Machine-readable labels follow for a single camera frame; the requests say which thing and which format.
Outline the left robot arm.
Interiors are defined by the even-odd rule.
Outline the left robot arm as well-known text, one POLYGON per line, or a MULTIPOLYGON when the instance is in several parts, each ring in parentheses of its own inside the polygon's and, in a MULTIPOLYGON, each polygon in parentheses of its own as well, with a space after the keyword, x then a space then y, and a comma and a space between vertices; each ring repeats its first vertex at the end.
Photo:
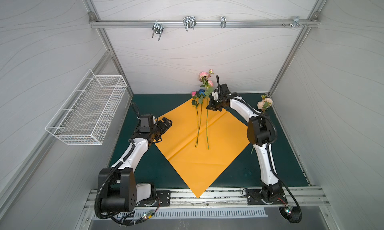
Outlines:
POLYGON ((156 188, 153 184, 137 184, 135 170, 150 146, 162 141, 162 135, 173 122, 161 120, 152 114, 140 117, 138 126, 129 138, 129 146, 110 168, 102 169, 98 176, 98 191, 94 210, 99 219, 113 219, 119 213, 131 213, 137 203, 157 202, 156 188))

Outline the pink fake flower spray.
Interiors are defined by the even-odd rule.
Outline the pink fake flower spray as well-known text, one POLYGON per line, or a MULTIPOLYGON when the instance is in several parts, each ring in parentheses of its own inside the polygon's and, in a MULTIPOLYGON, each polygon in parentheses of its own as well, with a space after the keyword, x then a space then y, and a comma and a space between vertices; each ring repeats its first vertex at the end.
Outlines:
POLYGON ((205 90, 206 95, 203 104, 205 103, 205 101, 207 102, 207 104, 209 104, 209 96, 214 91, 214 83, 212 80, 210 80, 212 75, 214 75, 212 69, 210 69, 208 72, 203 71, 199 74, 199 81, 202 83, 200 88, 205 90))

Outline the peach fake flower spray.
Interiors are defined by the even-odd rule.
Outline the peach fake flower spray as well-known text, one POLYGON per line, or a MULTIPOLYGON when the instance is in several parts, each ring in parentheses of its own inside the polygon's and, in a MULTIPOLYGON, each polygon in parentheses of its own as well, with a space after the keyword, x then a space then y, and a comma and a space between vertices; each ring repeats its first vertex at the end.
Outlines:
POLYGON ((276 140, 277 130, 271 119, 266 115, 273 105, 272 99, 263 94, 262 100, 257 104, 257 110, 252 111, 255 116, 250 117, 248 125, 248 139, 258 151, 266 152, 276 140))

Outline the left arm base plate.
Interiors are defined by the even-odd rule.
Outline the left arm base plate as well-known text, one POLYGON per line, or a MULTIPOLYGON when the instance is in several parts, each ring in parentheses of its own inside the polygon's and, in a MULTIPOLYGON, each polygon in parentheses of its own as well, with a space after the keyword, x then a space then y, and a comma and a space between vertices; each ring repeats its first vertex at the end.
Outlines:
POLYGON ((169 207, 171 203, 170 191, 152 192, 148 199, 137 203, 137 207, 169 207))

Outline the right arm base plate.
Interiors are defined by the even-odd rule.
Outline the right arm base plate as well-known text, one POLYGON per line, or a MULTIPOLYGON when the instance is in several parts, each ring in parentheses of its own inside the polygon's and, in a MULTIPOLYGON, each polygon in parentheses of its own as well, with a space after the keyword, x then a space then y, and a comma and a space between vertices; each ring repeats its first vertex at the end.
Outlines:
POLYGON ((242 190, 242 195, 246 197, 248 205, 282 205, 288 204, 284 193, 271 194, 266 189, 248 189, 242 190))

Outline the orange wrapping paper sheet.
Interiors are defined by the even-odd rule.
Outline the orange wrapping paper sheet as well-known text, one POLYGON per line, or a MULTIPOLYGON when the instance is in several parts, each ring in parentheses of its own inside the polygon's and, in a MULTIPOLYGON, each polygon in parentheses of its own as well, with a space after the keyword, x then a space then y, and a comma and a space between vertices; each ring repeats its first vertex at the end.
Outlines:
POLYGON ((244 123, 207 105, 187 100, 165 113, 173 124, 156 145, 197 198, 249 145, 244 123))

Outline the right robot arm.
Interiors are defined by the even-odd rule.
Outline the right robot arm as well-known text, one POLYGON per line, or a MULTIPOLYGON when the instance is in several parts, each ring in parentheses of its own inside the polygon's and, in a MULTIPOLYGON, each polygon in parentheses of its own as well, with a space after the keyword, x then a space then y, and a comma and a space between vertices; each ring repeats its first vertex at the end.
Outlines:
POLYGON ((221 111, 225 107, 232 108, 248 122, 247 139, 256 150, 261 171, 260 196, 264 203, 271 205, 284 194, 272 156, 272 143, 277 139, 276 127, 268 117, 255 110, 240 96, 209 96, 208 110, 221 111))

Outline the blue fake rose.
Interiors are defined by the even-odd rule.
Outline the blue fake rose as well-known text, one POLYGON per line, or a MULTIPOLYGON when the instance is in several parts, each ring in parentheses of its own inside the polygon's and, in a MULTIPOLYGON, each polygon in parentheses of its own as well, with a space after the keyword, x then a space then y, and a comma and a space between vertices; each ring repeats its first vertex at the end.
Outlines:
POLYGON ((205 90, 204 89, 200 89, 199 91, 197 91, 197 96, 198 96, 198 102, 199 102, 199 106, 198 106, 198 111, 199 111, 199 127, 201 129, 203 102, 204 102, 204 98, 206 96, 205 95, 205 90))

